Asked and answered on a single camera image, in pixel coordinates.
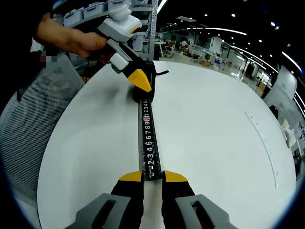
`ceiling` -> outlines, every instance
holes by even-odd
[[[231,45],[235,43],[234,46],[247,50],[257,57],[262,56],[260,58],[275,69],[283,64],[304,83],[303,74],[282,54],[282,52],[287,53],[302,69],[305,69],[305,49],[301,42],[304,40],[301,34],[304,31],[304,23],[302,23],[304,17],[301,18],[304,12],[300,3],[295,0],[290,0],[285,4],[275,0],[268,2],[262,0],[194,0],[183,2],[168,0],[158,14],[157,30],[173,31],[192,28],[192,26],[203,27],[203,29],[187,31],[195,32],[204,37],[218,36],[219,34],[225,42]],[[196,21],[181,22],[177,19],[179,16],[191,17]],[[229,31],[207,30],[204,29],[203,25],[241,31],[247,35]],[[267,68],[267,73],[272,74],[274,71],[265,64],[263,66]]]

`cardboard box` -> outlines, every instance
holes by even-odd
[[[186,56],[187,56],[188,53],[189,53],[189,49],[188,49],[188,48],[185,48],[185,49],[183,50],[183,55],[186,55]]]
[[[203,65],[204,67],[209,67],[209,66],[211,65],[211,63],[210,63],[209,61],[203,61],[203,62],[202,62],[202,65]]]

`white wall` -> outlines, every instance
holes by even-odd
[[[243,60],[239,59],[233,50],[230,50],[227,61],[231,61],[232,62],[231,67],[238,69],[238,70],[240,69],[240,67],[243,64]]]
[[[209,50],[213,53],[220,54],[220,48],[221,48],[221,38],[220,37],[212,37]]]
[[[279,111],[288,110],[286,107],[294,104],[292,98],[296,87],[296,78],[282,65],[271,91],[264,98],[264,102],[268,106],[275,105]]]
[[[276,84],[286,92],[289,98],[293,98],[297,87],[297,81],[294,75],[292,75],[283,65],[278,73],[275,85]]]

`gray mesh chair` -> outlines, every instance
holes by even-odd
[[[13,95],[0,116],[0,155],[17,203],[37,225],[37,185],[44,150],[61,114],[84,85],[67,56],[48,62]]]

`white table surface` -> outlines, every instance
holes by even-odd
[[[181,173],[195,194],[227,211],[240,229],[270,228],[295,191],[295,168],[279,124],[246,84],[205,68],[155,62],[152,103],[163,170]],[[48,142],[38,181],[43,229],[64,228],[119,177],[139,169],[138,105],[108,64],[71,101]],[[264,130],[279,170],[275,188]],[[145,182],[141,228],[164,228],[161,181]]]

